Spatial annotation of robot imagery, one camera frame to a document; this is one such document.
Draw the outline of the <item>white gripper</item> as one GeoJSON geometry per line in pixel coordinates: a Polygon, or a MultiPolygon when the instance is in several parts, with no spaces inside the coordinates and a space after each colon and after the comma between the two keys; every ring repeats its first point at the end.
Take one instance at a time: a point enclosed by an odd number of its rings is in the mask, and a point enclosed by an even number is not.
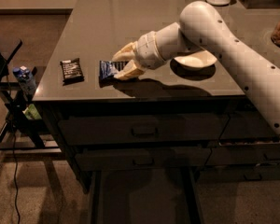
{"type": "Polygon", "coordinates": [[[129,61],[124,68],[114,75],[118,80],[129,80],[142,76],[146,69],[155,70],[165,65],[165,60],[160,55],[156,33],[154,31],[142,35],[137,41],[131,42],[116,52],[112,57],[113,62],[129,61]]]}

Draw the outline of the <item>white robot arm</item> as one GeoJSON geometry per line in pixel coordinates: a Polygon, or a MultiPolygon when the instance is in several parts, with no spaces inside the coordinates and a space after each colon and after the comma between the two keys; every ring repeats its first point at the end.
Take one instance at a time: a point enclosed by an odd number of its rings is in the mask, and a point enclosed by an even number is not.
{"type": "Polygon", "coordinates": [[[174,57],[204,49],[213,54],[280,137],[280,69],[240,41],[214,7],[195,1],[179,21],[151,31],[113,55],[127,67],[116,78],[139,77],[174,57]]]}

